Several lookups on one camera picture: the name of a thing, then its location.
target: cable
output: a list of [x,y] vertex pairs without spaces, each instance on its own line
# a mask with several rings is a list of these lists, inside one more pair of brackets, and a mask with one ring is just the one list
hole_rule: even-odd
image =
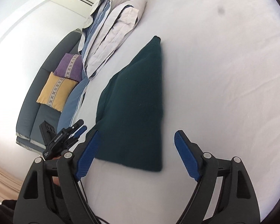
[[[87,196],[85,194],[85,190],[84,190],[84,187],[83,187],[83,184],[82,184],[82,181],[80,180],[80,183],[81,183],[81,186],[82,186],[82,190],[83,190],[83,193],[84,193],[84,196],[85,196],[85,200],[86,200],[86,203],[88,204],[88,200],[87,200]],[[105,224],[110,224],[109,222],[105,221],[103,218],[100,218],[98,216],[96,216],[97,219],[99,219],[100,221],[103,221],[105,222]]]
[[105,222],[105,224],[110,224],[109,222],[105,221],[103,218],[100,218],[100,217],[98,217],[98,216],[96,216],[96,218],[99,219],[100,221]]
[[82,186],[82,190],[83,190],[83,193],[84,193],[84,196],[85,196],[86,203],[88,204],[87,196],[85,194],[85,190],[84,190],[84,187],[83,187],[83,184],[82,184],[81,180],[80,180],[80,183],[81,183],[81,186]]

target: white bed sheet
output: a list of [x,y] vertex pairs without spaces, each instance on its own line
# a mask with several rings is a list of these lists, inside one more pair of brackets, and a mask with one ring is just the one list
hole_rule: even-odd
[[[182,129],[203,151],[243,160],[263,219],[280,198],[278,3],[149,0],[137,28],[88,85],[77,115],[88,128],[109,79],[154,35],[163,53],[163,170],[95,159],[84,179],[90,207],[111,224],[176,223],[196,185],[173,143]],[[208,217],[215,205],[214,198]]]

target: sofa seat cushion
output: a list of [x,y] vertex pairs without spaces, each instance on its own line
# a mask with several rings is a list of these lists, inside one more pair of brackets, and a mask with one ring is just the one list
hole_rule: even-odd
[[82,69],[82,56],[66,53],[54,71],[54,75],[80,82],[82,80]]
[[16,143],[21,147],[24,147],[30,151],[37,152],[41,154],[44,150],[43,147],[36,146],[35,144],[31,143],[29,140],[17,137]]
[[41,104],[31,131],[30,142],[45,149],[39,125],[43,121],[47,121],[50,125],[57,129],[60,114],[61,113],[59,111],[47,105]]

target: blue gripper pad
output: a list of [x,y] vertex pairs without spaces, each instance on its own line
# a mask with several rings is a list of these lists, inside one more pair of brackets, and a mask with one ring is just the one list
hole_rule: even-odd
[[197,160],[195,159],[193,153],[187,146],[186,142],[184,141],[183,137],[181,136],[180,132],[175,132],[174,135],[174,143],[175,147],[186,167],[188,174],[190,177],[194,178],[198,181],[201,177],[199,173],[199,165]]
[[83,125],[79,130],[76,131],[74,138],[79,138],[86,130],[87,126]]
[[90,165],[96,156],[96,152],[99,148],[100,144],[100,136],[99,132],[95,132],[94,136],[91,138],[90,142],[86,146],[84,152],[81,157],[77,161],[77,172],[75,174],[75,178],[79,181],[82,177],[85,177]]

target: blue pillowcase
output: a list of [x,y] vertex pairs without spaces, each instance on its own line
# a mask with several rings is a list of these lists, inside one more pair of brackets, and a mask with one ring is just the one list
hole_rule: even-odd
[[85,77],[70,93],[68,96],[65,106],[62,110],[62,113],[59,118],[57,132],[63,128],[67,128],[71,125],[72,118],[77,110],[77,106],[80,100],[80,97],[84,91],[84,88],[88,85],[88,78]]
[[86,74],[85,74],[85,71],[84,71],[84,69],[82,69],[82,74],[81,74],[82,80],[84,80],[86,77],[87,77],[87,76],[86,76]]

